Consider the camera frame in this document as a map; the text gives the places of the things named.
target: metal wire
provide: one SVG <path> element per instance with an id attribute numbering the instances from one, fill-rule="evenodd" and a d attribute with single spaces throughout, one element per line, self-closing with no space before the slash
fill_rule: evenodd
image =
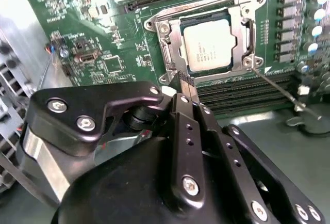
<path id="1" fill-rule="evenodd" d="M 313 111 L 310 108 L 307 108 L 306 105 L 304 105 L 303 103 L 301 103 L 300 101 L 298 101 L 297 99 L 294 98 L 294 96 L 292 96 L 288 91 L 284 90 L 281 86 L 279 86 L 278 84 L 276 84 L 275 82 L 272 82 L 270 79 L 268 79 L 266 76 L 262 75 L 261 73 L 259 73 L 255 68 L 251 68 L 252 71 L 258 75 L 259 77 L 263 78 L 266 82 L 268 82 L 270 85 L 272 85 L 274 88 L 276 88 L 279 92 L 281 92 L 285 97 L 287 97 L 293 104 L 297 105 L 299 108 L 301 108 L 303 111 L 311 114 L 312 116 L 314 116 L 317 120 L 320 120 L 322 118 L 322 116 L 318 115 L 317 113 L 315 113 L 315 111 Z"/>

